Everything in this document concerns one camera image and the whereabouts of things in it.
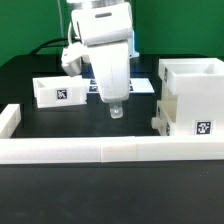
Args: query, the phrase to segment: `white box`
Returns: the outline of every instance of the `white box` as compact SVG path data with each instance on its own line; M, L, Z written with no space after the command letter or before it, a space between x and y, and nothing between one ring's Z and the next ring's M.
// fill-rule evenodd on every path
M161 135L224 134L224 63L216 58L161 59L162 98L152 126Z
M81 76L33 79L38 108L86 104L86 87Z

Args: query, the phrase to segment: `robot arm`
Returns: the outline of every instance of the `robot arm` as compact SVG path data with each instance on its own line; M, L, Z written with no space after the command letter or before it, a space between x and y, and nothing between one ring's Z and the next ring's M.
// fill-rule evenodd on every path
M131 6L122 0L67 2L75 6L72 22L81 43L64 49L62 67L68 75L78 75L80 58L88 55L102 101L109 104L112 118L120 118L122 101L129 98Z

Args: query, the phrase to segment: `white border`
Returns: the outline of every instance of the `white border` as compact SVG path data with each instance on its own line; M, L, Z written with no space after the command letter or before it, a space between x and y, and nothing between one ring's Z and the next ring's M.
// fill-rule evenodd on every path
M18 104L8 105L0 118L17 125L19 111ZM222 159L222 136L0 139L0 164Z

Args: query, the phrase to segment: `black tabletop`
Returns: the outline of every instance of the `black tabletop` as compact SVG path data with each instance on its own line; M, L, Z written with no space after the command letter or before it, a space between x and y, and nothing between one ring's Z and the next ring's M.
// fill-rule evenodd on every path
M38 109L32 78L65 75L57 56L18 56L0 68L1 107L20 103L13 138L156 135L157 56L132 61L131 76L155 94L131 95L114 121L98 95L78 107ZM92 77L89 66L85 77ZM222 224L224 162L170 161L0 166L0 223Z
M155 90L161 88L157 76L157 57L141 56L131 60L131 78L148 78ZM88 94L87 104L38 109L33 94L32 78L66 76L57 56L18 56L0 69L0 103L19 103L22 121L13 138L43 137L114 137L152 136L158 132L151 128L155 115L156 94L130 94L123 102L124 116L112 119L108 104L99 94ZM83 78L93 78L90 65L83 66Z

